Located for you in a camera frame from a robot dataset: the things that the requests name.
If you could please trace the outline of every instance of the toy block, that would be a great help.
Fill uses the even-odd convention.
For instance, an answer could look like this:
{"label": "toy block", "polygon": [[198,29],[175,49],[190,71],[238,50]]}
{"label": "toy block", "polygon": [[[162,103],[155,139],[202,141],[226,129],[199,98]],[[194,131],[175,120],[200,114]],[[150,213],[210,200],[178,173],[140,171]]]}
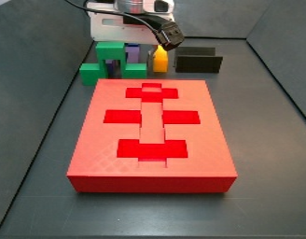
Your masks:
{"label": "toy block", "polygon": [[123,60],[123,42],[98,42],[95,46],[98,60]]}
{"label": "toy block", "polygon": [[106,68],[96,63],[82,63],[79,67],[82,83],[86,86],[94,86],[99,78],[106,78]]}
{"label": "toy block", "polygon": [[167,72],[167,52],[158,46],[154,53],[152,72]]}
{"label": "toy block", "polygon": [[175,72],[218,73],[222,61],[215,48],[178,47],[174,58]]}
{"label": "toy block", "polygon": [[226,192],[236,178],[203,80],[99,80],[66,177],[79,192]]}
{"label": "toy block", "polygon": [[122,71],[123,78],[146,78],[146,64],[127,63]]}
{"label": "toy block", "polygon": [[139,45],[127,44],[124,47],[124,52],[126,52],[126,62],[138,63],[139,62]]}

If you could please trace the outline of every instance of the green lego brick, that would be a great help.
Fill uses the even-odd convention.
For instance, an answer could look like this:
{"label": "green lego brick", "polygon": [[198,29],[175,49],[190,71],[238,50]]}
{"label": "green lego brick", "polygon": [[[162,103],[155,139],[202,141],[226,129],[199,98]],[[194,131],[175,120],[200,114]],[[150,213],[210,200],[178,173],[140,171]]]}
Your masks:
{"label": "green lego brick", "polygon": [[79,67],[79,74],[82,84],[86,86],[94,86],[98,78],[107,78],[106,68],[100,67],[96,63],[82,63]]}
{"label": "green lego brick", "polygon": [[122,78],[146,78],[146,64],[127,63],[122,71]]}

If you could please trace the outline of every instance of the black cable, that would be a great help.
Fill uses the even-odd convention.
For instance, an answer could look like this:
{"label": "black cable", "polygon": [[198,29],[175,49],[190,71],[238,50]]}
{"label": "black cable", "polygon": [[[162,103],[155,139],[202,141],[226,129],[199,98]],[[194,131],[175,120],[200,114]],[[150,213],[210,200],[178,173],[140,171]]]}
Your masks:
{"label": "black cable", "polygon": [[72,5],[74,7],[79,8],[83,11],[88,11],[88,12],[94,12],[94,13],[102,13],[102,14],[110,14],[110,15],[116,15],[116,16],[124,16],[127,18],[134,19],[135,21],[140,22],[151,31],[151,33],[155,35],[156,34],[156,30],[147,24],[146,21],[143,21],[142,19],[136,18],[135,16],[122,13],[122,12],[115,12],[115,11],[102,11],[102,10],[96,10],[96,9],[91,9],[87,7],[80,7],[76,4],[72,4],[68,0],[64,0],[70,5]]}

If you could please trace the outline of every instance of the black block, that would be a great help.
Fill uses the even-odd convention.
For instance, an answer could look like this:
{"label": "black block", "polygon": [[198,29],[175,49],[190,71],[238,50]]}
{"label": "black block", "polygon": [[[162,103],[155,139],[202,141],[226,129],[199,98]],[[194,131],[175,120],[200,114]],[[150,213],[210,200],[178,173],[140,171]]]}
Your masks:
{"label": "black block", "polygon": [[215,48],[179,47],[175,49],[175,71],[180,73],[218,73],[222,57]]}

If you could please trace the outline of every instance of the green block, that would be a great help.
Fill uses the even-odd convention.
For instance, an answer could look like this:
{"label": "green block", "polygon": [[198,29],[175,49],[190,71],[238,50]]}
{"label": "green block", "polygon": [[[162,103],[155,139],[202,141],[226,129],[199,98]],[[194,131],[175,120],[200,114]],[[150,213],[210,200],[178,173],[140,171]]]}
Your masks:
{"label": "green block", "polygon": [[107,78],[106,68],[100,67],[96,63],[82,63],[79,75],[82,84],[86,86],[94,86],[99,78]]}
{"label": "green block", "polygon": [[98,42],[96,57],[100,60],[119,60],[124,62],[124,45],[123,42]]}
{"label": "green block", "polygon": [[127,63],[122,71],[122,78],[146,78],[146,64]]}

